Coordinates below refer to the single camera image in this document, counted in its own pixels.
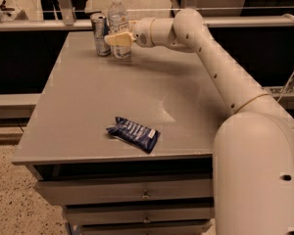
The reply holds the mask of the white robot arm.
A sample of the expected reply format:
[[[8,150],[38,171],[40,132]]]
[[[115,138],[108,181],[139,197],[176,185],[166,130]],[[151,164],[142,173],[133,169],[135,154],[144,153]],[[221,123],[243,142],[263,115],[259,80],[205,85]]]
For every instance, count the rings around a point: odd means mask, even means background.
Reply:
[[[218,44],[202,16],[183,9],[172,19],[142,19],[105,40],[199,57],[230,110],[212,148],[217,235],[294,235],[294,118]]]

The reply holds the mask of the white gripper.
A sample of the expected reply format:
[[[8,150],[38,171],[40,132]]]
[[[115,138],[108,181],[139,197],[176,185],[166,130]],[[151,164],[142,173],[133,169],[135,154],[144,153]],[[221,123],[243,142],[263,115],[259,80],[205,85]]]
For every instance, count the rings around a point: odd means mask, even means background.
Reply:
[[[154,18],[144,18],[140,21],[129,21],[129,31],[117,32],[106,35],[104,40],[111,46],[129,47],[135,41],[141,47],[154,47],[152,41],[152,23]]]

